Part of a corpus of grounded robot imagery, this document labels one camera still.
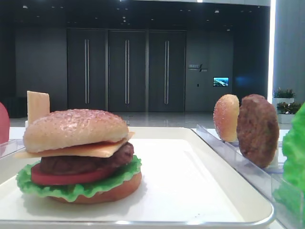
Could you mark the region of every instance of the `white tray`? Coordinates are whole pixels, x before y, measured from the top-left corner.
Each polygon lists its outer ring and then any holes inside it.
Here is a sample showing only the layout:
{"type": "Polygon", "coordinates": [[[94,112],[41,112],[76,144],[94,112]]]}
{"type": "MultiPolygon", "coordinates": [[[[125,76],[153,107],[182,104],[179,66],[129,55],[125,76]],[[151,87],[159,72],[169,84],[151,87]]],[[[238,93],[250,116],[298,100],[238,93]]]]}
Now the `white tray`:
{"type": "Polygon", "coordinates": [[[35,159],[0,159],[0,228],[256,228],[275,218],[273,205],[194,131],[131,127],[143,180],[131,196],[91,206],[23,195],[15,175],[35,159]]]}

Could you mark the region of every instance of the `tiled floor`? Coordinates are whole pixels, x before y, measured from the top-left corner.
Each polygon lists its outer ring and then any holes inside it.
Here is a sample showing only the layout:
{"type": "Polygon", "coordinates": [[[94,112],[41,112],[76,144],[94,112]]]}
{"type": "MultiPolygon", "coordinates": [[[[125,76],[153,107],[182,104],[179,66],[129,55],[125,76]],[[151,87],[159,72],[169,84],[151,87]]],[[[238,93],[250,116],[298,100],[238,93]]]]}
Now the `tiled floor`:
{"type": "MultiPolygon", "coordinates": [[[[212,113],[117,113],[130,126],[171,126],[214,128],[212,113]]],[[[11,126],[24,126],[26,118],[11,119],[11,126]]],[[[290,124],[279,124],[281,129],[290,129],[290,124]]]]}

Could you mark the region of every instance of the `dark ceiling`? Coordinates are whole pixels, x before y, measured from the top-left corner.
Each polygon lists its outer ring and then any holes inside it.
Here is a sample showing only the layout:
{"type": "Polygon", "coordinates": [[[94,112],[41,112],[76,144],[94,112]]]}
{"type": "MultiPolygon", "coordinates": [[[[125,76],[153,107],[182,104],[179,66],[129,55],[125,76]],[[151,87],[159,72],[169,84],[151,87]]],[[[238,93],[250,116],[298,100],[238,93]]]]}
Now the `dark ceiling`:
{"type": "Polygon", "coordinates": [[[0,20],[27,26],[234,30],[268,19],[269,7],[135,0],[0,0],[0,20]]]}

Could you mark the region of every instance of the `separate patty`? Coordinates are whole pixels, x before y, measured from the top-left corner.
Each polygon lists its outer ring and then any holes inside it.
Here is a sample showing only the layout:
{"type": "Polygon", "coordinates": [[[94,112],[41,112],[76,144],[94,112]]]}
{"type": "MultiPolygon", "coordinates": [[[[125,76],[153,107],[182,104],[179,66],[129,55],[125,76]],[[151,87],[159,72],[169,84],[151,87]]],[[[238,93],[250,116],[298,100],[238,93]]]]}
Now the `separate patty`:
{"type": "Polygon", "coordinates": [[[267,167],[275,156],[278,137],[277,114],[273,105],[261,95],[244,97],[237,122],[241,153],[257,166],[267,167]]]}
{"type": "Polygon", "coordinates": [[[126,143],[109,158],[92,156],[49,156],[42,157],[40,170],[46,174],[66,175],[95,171],[99,168],[114,168],[132,161],[133,145],[126,143]]]}

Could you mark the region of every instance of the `cheese slice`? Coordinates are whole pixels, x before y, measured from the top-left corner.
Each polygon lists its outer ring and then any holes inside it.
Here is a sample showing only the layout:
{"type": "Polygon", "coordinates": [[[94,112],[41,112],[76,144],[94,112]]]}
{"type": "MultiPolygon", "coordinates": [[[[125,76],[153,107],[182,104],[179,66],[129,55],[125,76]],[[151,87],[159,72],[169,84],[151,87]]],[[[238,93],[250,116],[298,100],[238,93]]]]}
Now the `cheese slice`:
{"type": "Polygon", "coordinates": [[[25,149],[22,149],[15,153],[14,157],[19,159],[47,156],[111,157],[122,145],[128,142],[134,134],[134,132],[129,132],[124,139],[117,143],[99,142],[88,145],[72,146],[63,149],[45,150],[39,153],[28,153],[25,149]]]}
{"type": "Polygon", "coordinates": [[[50,97],[47,93],[27,91],[28,125],[50,113],[50,97]]]}

